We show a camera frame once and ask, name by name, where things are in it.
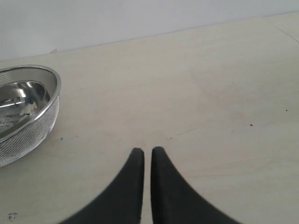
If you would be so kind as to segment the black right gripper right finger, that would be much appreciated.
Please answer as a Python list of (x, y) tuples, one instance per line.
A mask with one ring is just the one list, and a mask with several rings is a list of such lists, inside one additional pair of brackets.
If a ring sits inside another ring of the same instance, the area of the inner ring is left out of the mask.
[(155, 224), (237, 224), (200, 196), (182, 177), (163, 147), (151, 156), (151, 210)]

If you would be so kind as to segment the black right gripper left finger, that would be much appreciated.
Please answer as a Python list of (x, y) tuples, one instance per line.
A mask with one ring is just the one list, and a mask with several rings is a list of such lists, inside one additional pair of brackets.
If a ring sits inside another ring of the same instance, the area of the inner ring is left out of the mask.
[(144, 187), (144, 152), (132, 149), (113, 181), (63, 224), (139, 224)]

